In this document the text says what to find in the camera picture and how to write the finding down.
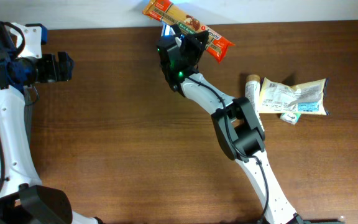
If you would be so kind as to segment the white barcode scanner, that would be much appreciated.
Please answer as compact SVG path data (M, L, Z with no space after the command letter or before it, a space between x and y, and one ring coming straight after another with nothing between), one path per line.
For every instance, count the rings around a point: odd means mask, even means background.
M167 24L164 24L162 26L162 33L161 36L166 36L166 35L170 35L170 31L171 31L171 27Z

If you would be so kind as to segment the white crinkled snack bag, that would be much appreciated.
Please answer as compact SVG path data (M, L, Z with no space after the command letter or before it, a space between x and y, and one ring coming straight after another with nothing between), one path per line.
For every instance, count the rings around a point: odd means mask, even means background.
M328 115L323 106L328 79L288 86L264 78L260 89L259 113Z

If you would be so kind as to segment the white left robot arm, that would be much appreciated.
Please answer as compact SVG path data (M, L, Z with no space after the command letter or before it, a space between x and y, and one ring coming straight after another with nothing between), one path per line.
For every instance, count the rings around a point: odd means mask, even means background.
M29 149L38 83L67 82L73 60L66 52L43 54L42 24L0 21L0 223L99 223L76 213L67 195L43 185Z

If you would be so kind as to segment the orange spaghetti packet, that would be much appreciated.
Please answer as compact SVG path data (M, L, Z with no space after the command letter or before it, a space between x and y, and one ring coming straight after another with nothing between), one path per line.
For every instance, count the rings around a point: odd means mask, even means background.
M142 11L143 15L168 26L177 25L184 34L208 31L206 51L220 63L229 47L235 46L231 41L199 21L196 17L181 10L170 0L150 0Z

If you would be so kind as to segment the white tube with gold cap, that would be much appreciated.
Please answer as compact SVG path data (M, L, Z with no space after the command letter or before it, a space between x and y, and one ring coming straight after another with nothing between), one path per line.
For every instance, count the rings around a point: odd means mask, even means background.
M246 77L245 97L251 102L260 126L265 131L262 120L259 115L259 95L260 95L260 77L256 74Z

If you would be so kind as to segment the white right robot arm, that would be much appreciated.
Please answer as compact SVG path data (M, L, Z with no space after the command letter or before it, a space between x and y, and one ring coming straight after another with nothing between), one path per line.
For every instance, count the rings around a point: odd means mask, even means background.
M221 92L198 71L207 39L206 31L161 36L157 51L167 83L210 115L222 151L242 168L260 200L258 223L304 223L272 171L265 133L251 102Z

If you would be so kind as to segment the teal tissue pack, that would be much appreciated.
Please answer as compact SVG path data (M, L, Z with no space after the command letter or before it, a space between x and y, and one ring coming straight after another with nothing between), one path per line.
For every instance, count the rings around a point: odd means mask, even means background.
M287 112L287 113L283 113L280 115L280 119L284 122L290 123L292 125L295 125L299 119L300 119L301 114L300 113L291 113L291 112Z

